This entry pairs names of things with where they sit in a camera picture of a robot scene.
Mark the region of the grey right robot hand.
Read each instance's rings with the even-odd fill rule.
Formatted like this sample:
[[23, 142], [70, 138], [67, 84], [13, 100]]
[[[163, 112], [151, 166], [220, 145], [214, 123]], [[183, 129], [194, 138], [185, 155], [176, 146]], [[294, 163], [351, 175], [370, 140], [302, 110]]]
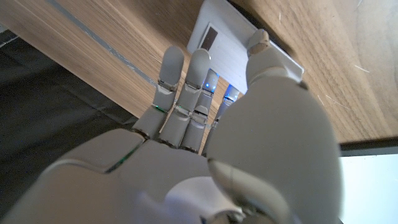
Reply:
[[259, 29], [247, 46], [248, 90], [201, 134], [210, 55], [164, 54], [152, 106], [132, 129], [105, 132], [50, 164], [2, 223], [339, 223], [340, 147], [324, 109]]

